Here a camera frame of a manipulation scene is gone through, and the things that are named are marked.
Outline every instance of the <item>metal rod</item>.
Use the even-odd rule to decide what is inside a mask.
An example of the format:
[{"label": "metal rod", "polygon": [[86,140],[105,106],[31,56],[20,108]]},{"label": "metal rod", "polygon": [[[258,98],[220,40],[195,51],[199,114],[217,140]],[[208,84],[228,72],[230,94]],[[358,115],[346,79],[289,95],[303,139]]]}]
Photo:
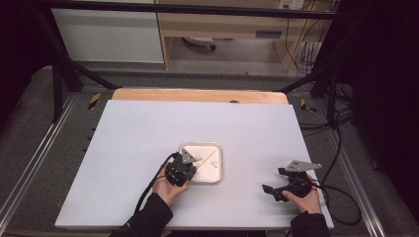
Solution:
[{"label": "metal rod", "polygon": [[318,80],[318,78],[320,76],[323,75],[323,72],[325,72],[326,70],[324,68],[319,68],[318,70],[316,70],[315,72],[304,76],[303,78],[291,83],[290,85],[284,87],[283,89],[279,89],[279,90],[275,90],[274,92],[282,92],[284,94],[287,94],[291,91],[293,91],[295,88],[298,88],[302,85],[304,85],[305,83],[309,82],[309,81],[316,81]]},{"label": "metal rod", "polygon": [[32,9],[32,14],[37,19],[46,38],[48,39],[48,45],[51,48],[52,56],[54,61],[59,64],[59,73],[66,82],[68,89],[70,91],[81,91],[83,84],[80,82],[80,79],[73,68],[70,68],[66,63],[64,55],[66,55],[67,52],[59,42],[54,30],[45,16],[45,13],[39,14],[35,9]]},{"label": "metal rod", "polygon": [[96,75],[95,73],[89,71],[87,68],[81,66],[80,64],[78,64],[77,62],[73,61],[70,57],[65,56],[67,59],[67,62],[77,71],[79,71],[80,73],[83,73],[85,76],[89,77],[90,79],[94,80],[95,82],[101,84],[102,86],[108,88],[108,89],[119,89],[122,86],[117,86],[114,85],[108,81],[106,81],[105,79],[103,79],[102,77]]},{"label": "metal rod", "polygon": [[52,122],[56,122],[62,114],[62,85],[61,85],[61,68],[59,63],[52,64],[52,81],[53,81],[53,118]]},{"label": "metal rod", "polygon": [[68,0],[40,0],[37,2],[45,7],[58,9],[120,11],[120,12],[152,12],[152,13],[183,13],[183,14],[207,14],[226,16],[248,16],[269,18],[291,19],[320,19],[338,20],[354,17],[353,12],[313,12],[300,10],[273,10],[261,8],[237,8],[218,6],[196,5],[171,5],[171,4],[146,4],[146,3],[116,3],[116,2],[92,2],[92,1],[68,1]]}]

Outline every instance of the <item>small white object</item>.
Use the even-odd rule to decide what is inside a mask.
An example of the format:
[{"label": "small white object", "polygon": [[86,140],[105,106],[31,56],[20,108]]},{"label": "small white object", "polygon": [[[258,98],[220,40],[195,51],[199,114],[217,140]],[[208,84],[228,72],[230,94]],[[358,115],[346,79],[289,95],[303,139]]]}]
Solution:
[{"label": "small white object", "polygon": [[291,10],[301,10],[303,3],[304,3],[304,0],[293,0],[293,2],[290,5],[290,9]]},{"label": "small white object", "polygon": [[188,152],[201,159],[194,162],[197,173],[191,182],[216,183],[221,180],[221,147],[215,142],[185,142],[179,150]]}]

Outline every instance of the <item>wooden edge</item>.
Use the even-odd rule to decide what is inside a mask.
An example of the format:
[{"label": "wooden edge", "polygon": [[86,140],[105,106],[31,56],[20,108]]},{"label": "wooden edge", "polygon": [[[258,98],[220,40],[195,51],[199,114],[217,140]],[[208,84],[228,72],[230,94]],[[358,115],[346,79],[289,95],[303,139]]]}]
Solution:
[{"label": "wooden edge", "polygon": [[143,89],[120,88],[112,100],[120,101],[174,101],[174,102],[220,102],[236,101],[244,104],[287,105],[288,99],[280,92],[224,91],[191,89]]}]

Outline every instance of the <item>black sleeve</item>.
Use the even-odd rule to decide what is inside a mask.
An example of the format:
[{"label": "black sleeve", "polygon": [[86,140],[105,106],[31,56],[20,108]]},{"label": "black sleeve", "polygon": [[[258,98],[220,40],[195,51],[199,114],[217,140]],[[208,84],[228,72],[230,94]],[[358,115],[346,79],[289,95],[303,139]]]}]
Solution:
[{"label": "black sleeve", "polygon": [[330,236],[326,219],[322,214],[301,213],[291,221],[293,237],[327,237]]},{"label": "black sleeve", "polygon": [[148,197],[144,208],[110,237],[160,237],[161,231],[172,217],[170,207],[159,195],[153,193]]}]

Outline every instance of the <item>aluminum rail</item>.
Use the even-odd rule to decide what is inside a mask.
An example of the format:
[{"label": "aluminum rail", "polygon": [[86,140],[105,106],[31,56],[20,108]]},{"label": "aluminum rail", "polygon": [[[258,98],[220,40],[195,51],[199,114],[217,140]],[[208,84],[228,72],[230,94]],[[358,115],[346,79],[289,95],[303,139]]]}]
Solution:
[{"label": "aluminum rail", "polygon": [[147,3],[119,3],[119,2],[92,2],[68,0],[38,0],[37,4],[56,9],[119,11],[119,12],[151,12],[151,13],[182,13],[207,14],[225,16],[248,16],[290,19],[319,19],[338,20],[350,19],[356,16],[354,12],[312,12],[300,10],[273,10],[262,8],[238,8],[197,5],[147,4]]},{"label": "aluminum rail", "polygon": [[13,214],[15,213],[22,198],[31,185],[31,182],[37,174],[38,169],[41,167],[42,161],[48,153],[49,148],[51,147],[53,141],[64,125],[64,122],[67,119],[71,108],[73,107],[76,96],[77,93],[72,93],[69,95],[67,101],[64,104],[61,117],[59,117],[58,121],[49,127],[48,132],[43,138],[40,146],[29,162],[15,188],[11,191],[3,206],[0,208],[0,236],[2,236],[3,232],[6,230],[6,227],[12,219]]}]

